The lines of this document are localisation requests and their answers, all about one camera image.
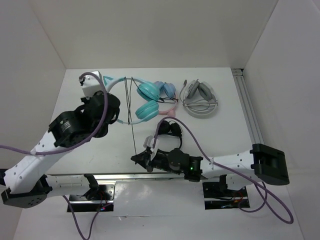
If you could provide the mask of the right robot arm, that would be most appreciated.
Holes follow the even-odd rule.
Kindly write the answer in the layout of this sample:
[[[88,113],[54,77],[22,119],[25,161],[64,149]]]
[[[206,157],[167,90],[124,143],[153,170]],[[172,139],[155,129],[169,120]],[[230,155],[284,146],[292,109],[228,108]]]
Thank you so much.
[[[158,150],[156,153],[147,148],[130,159],[149,173],[158,169],[182,174],[190,182],[218,178],[218,190],[223,196],[230,196],[234,191],[260,182],[272,186],[290,183],[285,153],[260,143],[241,153],[209,159],[191,156],[179,148],[169,152]]]

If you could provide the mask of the teal cat-ear headphones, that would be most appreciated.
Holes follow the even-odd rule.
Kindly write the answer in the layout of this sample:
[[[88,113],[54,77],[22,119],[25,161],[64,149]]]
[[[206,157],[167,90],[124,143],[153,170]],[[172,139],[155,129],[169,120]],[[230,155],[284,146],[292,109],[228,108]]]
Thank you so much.
[[[118,123],[126,125],[137,125],[143,122],[147,122],[159,114],[158,101],[160,100],[160,90],[154,83],[134,77],[111,78],[108,76],[103,76],[102,79],[108,93],[116,84],[127,82],[127,80],[130,80],[136,85],[137,93],[146,100],[146,103],[140,106],[135,111],[137,120],[132,121],[129,119],[128,121],[122,121],[120,119],[117,119]]]

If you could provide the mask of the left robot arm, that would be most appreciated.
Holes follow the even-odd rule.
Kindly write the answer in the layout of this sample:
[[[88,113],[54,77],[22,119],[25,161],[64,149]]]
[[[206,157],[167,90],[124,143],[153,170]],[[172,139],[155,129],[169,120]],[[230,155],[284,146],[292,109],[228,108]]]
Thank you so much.
[[[28,209],[46,198],[78,195],[92,200],[98,196],[100,186],[91,173],[53,176],[47,171],[62,157],[70,153],[88,137],[102,138],[109,125],[115,123],[120,113],[120,100],[107,94],[107,112],[104,111],[103,93],[89,99],[81,98],[82,105],[64,111],[49,125],[38,144],[15,166],[0,171],[0,183],[6,187],[1,193],[7,206]]]

